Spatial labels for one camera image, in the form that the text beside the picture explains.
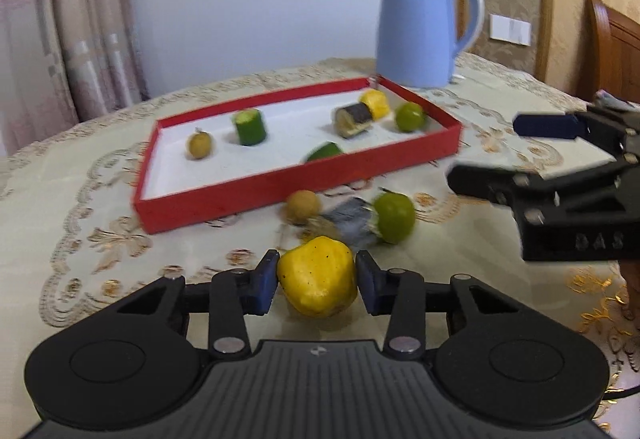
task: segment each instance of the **electrical outlet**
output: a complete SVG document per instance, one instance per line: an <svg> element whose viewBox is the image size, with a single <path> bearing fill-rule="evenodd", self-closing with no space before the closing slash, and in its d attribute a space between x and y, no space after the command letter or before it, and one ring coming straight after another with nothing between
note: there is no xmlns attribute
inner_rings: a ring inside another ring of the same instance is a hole
<svg viewBox="0 0 640 439"><path fill-rule="evenodd" d="M531 23L508 16L491 15L489 37L512 44L531 45Z"/></svg>

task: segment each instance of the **floral tablecloth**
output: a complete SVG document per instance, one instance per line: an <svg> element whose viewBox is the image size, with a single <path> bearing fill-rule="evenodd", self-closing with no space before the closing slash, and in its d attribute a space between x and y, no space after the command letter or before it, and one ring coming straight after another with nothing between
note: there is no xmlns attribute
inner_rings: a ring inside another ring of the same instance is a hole
<svg viewBox="0 0 640 439"><path fill-rule="evenodd" d="M0 161L0 438L14 439L36 421L22 382L29 352L43 339L166 273L206 281L230 267L252 267L269 248L290 249L299 231L267 207L159 235L146 235L129 205L153 122L177 112L327 80L369 76L370 60L323 61L189 88L81 124ZM581 108L531 76L465 54L449 87L418 90L464 125L454 158L335 188L326 208L347 196L371 199L380 190L410 195L418 210L414 234L401 245L371 250L384 269L419 271L428 281L469 273L585 333L610 359L611 386L640 383L638 332L626 309L616 263L528 264L511 212L463 200L447 188L454 160L562 174L604 162L588 143L518 138L518 111ZM252 344L261 338L382 340L386 321L366 314L358 299L343 313L310 320L278 292L269 315L247 317ZM189 339L206 345L206 318L194 316ZM428 339L447 337L439 315L428 315ZM604 402L600 426L619 439L640 435L638 397Z"/></svg>

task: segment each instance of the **pink curtain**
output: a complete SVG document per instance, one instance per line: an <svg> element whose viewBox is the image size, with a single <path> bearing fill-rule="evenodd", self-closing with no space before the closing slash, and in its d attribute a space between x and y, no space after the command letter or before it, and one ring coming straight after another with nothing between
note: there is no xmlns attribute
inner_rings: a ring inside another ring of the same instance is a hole
<svg viewBox="0 0 640 439"><path fill-rule="evenodd" d="M9 154L146 99L128 0L0 0L0 134Z"/></svg>

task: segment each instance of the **kettle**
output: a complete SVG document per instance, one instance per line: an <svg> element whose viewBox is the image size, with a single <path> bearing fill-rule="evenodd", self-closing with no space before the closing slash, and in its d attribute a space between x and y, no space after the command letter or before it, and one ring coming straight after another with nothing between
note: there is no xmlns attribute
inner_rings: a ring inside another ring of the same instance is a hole
<svg viewBox="0 0 640 439"><path fill-rule="evenodd" d="M377 74L407 87L447 85L456 56L482 31L484 0L469 0L469 4L469 23L457 40L454 0L382 0Z"/></svg>

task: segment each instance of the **ribbed gray panel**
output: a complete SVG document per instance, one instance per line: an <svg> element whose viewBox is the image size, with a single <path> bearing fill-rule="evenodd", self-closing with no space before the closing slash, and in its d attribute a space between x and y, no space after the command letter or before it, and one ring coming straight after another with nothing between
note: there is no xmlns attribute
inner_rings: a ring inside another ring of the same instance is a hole
<svg viewBox="0 0 640 439"><path fill-rule="evenodd" d="M222 363L186 405L118 432L47 422L29 439L603 439L592 422L513 431L469 416L424 368L374 342L264 342L247 361Z"/></svg>

